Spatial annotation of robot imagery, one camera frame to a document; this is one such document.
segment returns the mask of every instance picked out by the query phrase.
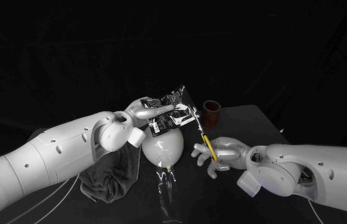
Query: brown cup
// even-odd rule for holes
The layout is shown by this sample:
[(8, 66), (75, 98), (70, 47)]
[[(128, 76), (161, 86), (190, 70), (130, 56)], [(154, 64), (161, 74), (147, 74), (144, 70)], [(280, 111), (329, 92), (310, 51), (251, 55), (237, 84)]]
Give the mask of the brown cup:
[(203, 127), (214, 127), (219, 117), (221, 105), (214, 100), (206, 100), (202, 104), (200, 124)]

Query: white balloon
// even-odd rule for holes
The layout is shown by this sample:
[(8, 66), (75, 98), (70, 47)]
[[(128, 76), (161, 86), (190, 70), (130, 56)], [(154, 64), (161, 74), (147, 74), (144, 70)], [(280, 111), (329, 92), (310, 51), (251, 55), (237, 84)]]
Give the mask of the white balloon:
[(150, 127), (147, 127), (144, 134), (146, 138), (141, 142), (141, 150), (146, 158), (156, 166), (170, 169), (183, 150), (183, 136), (179, 128), (153, 138)]

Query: dark cloth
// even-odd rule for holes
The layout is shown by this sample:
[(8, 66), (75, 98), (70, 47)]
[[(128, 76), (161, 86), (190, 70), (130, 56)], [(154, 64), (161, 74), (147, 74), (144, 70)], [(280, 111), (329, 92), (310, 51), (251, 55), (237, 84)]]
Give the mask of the dark cloth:
[(127, 194), (138, 176), (140, 148), (125, 143), (80, 172), (80, 192), (95, 202), (111, 203)]

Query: dark curtain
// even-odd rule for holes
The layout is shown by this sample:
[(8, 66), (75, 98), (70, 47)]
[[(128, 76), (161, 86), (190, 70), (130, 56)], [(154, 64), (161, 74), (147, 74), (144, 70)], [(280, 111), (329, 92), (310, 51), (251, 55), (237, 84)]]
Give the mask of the dark curtain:
[(13, 5), (0, 24), (1, 154), (37, 128), (124, 110), (182, 83), (198, 109), (206, 99), (254, 104), (293, 143), (341, 143), (345, 0)]

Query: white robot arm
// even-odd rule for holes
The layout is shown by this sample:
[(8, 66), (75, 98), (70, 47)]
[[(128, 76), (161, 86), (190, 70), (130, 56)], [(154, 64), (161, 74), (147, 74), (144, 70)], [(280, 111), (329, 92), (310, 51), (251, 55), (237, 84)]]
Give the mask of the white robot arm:
[[(214, 139), (211, 145), (218, 160), (211, 159), (209, 176), (215, 178), (215, 169), (245, 169), (237, 185), (251, 197), (263, 187), (276, 195), (294, 194), (321, 205), (347, 210), (345, 147), (271, 144), (250, 148), (228, 137)], [(200, 166), (211, 152), (205, 146), (193, 146), (190, 155), (195, 157), (202, 153), (198, 158)], [(307, 178), (300, 178), (305, 171)]]
[(125, 142), (140, 146), (146, 134), (137, 127), (173, 109), (172, 105), (144, 109), (140, 99), (124, 111), (104, 111), (50, 128), (0, 156), (0, 211), (36, 190), (76, 176)]

